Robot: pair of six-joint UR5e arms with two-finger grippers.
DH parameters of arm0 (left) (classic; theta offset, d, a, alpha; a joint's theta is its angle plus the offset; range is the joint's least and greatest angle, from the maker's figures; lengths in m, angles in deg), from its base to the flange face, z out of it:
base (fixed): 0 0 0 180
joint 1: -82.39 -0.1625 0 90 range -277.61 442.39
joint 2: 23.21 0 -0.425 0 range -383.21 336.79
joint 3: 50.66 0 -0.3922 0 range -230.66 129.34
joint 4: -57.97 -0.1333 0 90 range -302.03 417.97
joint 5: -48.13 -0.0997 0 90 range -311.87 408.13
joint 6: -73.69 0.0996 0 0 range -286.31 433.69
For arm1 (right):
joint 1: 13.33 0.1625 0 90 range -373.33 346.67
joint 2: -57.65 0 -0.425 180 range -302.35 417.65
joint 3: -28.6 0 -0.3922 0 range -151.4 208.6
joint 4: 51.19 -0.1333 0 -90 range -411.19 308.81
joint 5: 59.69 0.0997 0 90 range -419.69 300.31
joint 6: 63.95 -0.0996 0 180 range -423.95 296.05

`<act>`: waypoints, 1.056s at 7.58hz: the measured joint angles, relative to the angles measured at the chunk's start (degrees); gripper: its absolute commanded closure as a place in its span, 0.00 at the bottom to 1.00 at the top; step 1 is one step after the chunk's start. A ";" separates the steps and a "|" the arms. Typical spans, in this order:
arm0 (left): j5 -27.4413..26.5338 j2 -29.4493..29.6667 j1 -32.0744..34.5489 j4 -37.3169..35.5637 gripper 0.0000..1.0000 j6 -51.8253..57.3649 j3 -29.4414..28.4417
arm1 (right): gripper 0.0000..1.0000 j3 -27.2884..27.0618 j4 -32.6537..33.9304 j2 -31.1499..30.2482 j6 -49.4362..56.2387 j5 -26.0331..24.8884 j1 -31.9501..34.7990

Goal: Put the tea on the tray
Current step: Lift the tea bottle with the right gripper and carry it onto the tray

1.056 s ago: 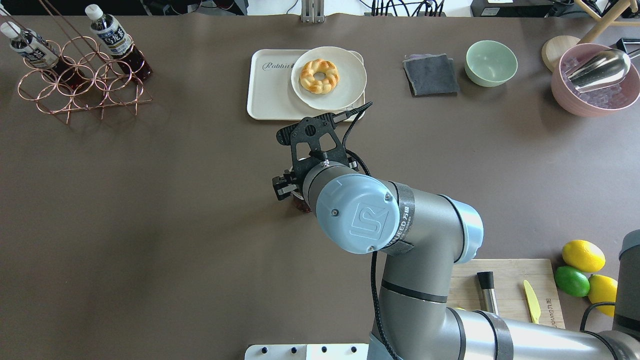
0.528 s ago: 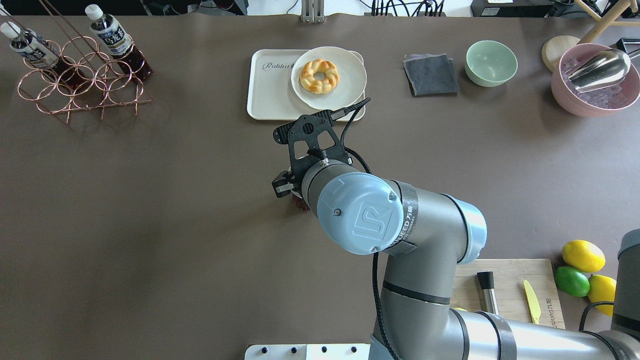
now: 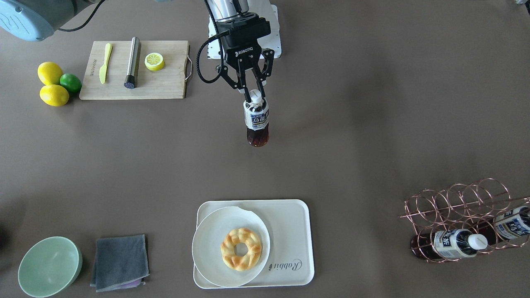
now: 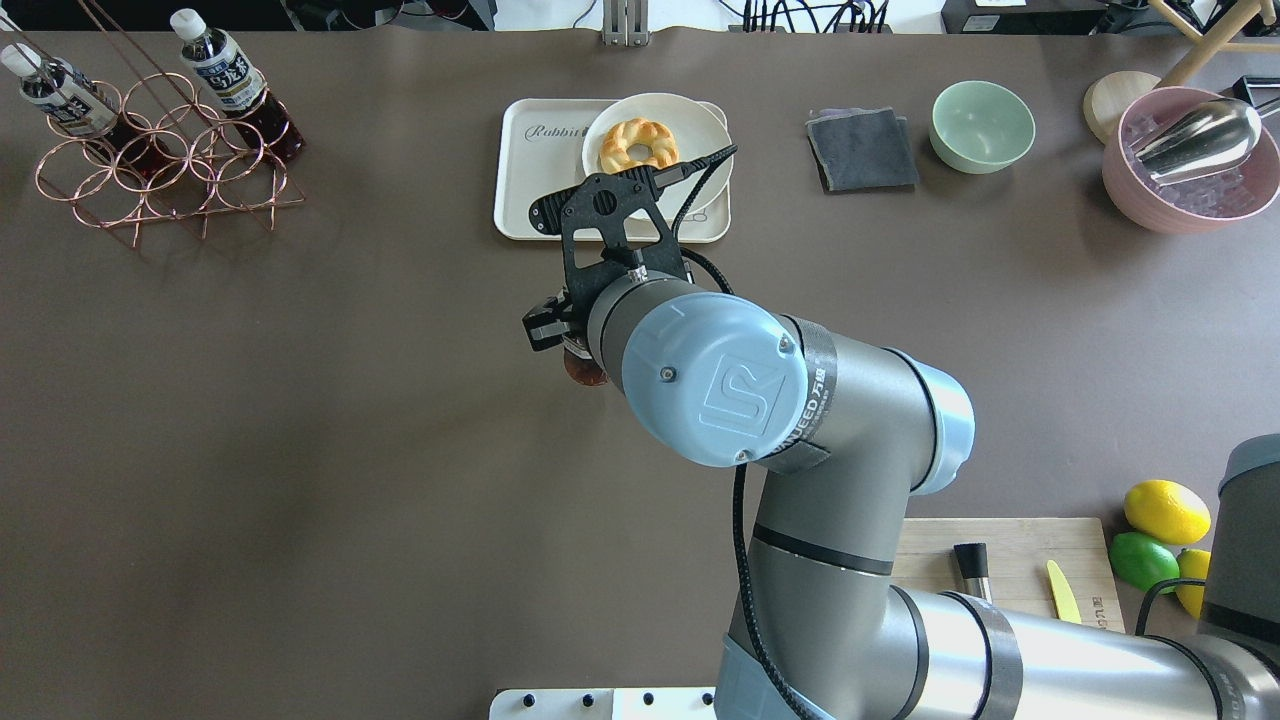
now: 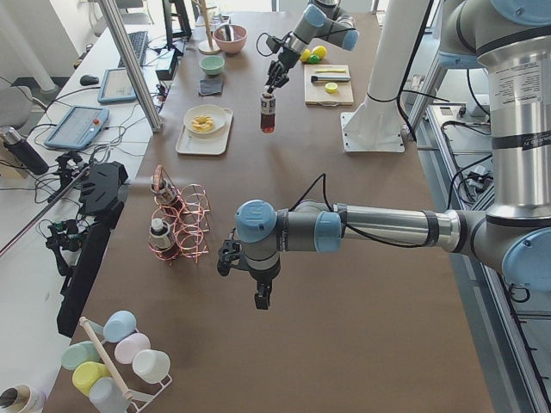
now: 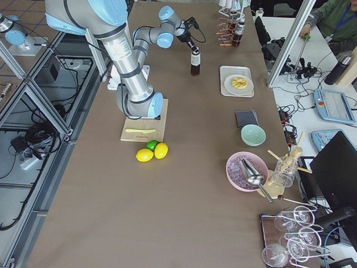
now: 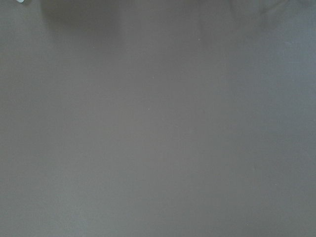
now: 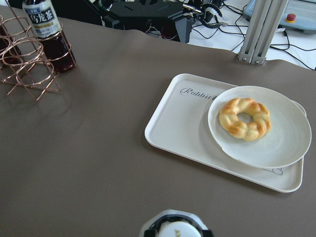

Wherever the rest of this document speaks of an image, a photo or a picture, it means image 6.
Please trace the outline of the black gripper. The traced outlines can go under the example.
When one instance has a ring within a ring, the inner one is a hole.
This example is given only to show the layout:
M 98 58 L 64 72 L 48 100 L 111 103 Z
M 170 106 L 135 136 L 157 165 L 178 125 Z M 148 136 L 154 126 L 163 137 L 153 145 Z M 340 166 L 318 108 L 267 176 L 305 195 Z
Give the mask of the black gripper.
M 179 27 L 175 31 L 175 36 L 183 43 L 186 43 L 194 55 L 199 55 L 200 51 L 191 38 L 190 28 L 194 26 L 199 28 L 194 17 L 190 17 L 181 22 Z

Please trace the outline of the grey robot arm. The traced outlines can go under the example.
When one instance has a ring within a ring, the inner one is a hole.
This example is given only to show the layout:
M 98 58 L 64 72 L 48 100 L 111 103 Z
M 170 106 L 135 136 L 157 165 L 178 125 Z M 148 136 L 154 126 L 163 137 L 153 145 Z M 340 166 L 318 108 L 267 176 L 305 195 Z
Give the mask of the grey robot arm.
M 22 26 L 17 16 L 6 17 L 1 14 L 1 33 L 11 44 L 9 52 L 13 56 L 36 56 L 41 50 L 40 46 L 35 45 L 38 37 L 32 37 Z
M 121 80 L 117 105 L 128 117 L 155 118 L 162 111 L 162 93 L 155 91 L 142 73 L 151 44 L 166 49 L 178 38 L 192 51 L 197 50 L 190 33 L 190 27 L 198 28 L 195 19 L 181 20 L 170 6 L 160 9 L 159 27 L 139 28 L 132 40 L 125 32 L 126 1 L 46 1 L 45 7 L 51 28 L 74 35 L 90 30 L 103 43 Z

